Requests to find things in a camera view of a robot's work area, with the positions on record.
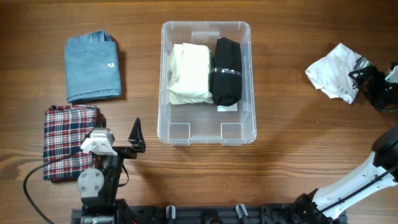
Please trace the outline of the white printed t-shirt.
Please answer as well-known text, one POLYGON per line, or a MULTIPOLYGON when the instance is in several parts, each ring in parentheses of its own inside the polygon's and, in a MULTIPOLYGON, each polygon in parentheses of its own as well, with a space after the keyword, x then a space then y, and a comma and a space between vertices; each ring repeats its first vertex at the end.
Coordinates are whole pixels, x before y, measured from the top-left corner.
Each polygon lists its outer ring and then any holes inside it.
POLYGON ((370 65, 367 58, 339 43, 326 56, 311 64, 305 74, 312 85, 330 99, 340 98, 352 104, 359 90, 348 74, 370 65))

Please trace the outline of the cream cloth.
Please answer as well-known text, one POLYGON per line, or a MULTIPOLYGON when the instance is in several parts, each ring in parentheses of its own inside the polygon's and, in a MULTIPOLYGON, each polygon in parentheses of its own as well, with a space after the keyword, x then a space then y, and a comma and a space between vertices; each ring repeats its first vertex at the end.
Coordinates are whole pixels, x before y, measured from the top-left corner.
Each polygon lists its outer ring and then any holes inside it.
POLYGON ((174 44, 169 63, 172 75, 167 90, 171 104, 213 102, 209 89, 211 54, 207 46, 174 44))

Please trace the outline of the black garment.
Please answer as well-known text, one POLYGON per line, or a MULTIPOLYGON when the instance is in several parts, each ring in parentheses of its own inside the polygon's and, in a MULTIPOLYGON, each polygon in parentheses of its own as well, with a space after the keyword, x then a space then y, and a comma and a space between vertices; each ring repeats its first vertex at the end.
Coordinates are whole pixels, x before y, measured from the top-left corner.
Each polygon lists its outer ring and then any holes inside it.
POLYGON ((226 37, 217 40, 209 89, 218 106, 233 106, 242 97, 240 44, 226 37))

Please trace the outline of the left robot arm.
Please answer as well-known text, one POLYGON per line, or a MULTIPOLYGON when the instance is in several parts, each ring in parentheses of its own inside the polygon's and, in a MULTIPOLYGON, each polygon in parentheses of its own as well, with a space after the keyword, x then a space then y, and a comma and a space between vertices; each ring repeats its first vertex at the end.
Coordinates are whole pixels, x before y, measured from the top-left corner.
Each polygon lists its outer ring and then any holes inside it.
POLYGON ((138 217, 124 199, 117 199, 122 172, 126 172, 125 159, 135 159, 146 151, 146 144, 137 118, 130 132, 128 147, 116 147, 113 132, 109 128, 94 128, 86 135, 80 146, 83 152, 98 157, 96 167, 84 170, 78 177, 77 187, 81 193, 81 210, 73 210, 72 223, 116 224, 138 223, 138 217))

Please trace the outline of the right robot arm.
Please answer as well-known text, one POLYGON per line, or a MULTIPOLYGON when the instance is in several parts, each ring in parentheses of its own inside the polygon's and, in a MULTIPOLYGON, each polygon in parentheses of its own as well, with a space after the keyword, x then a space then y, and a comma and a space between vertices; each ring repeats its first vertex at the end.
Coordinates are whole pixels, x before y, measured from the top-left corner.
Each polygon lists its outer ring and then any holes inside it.
MULTIPOLYGON (((397 104, 397 62, 385 74, 374 65, 348 74, 378 111, 397 104)), ((371 194, 397 185, 397 126, 375 140, 369 157, 337 182, 302 194, 289 205, 289 223, 340 223, 339 216, 371 194)))

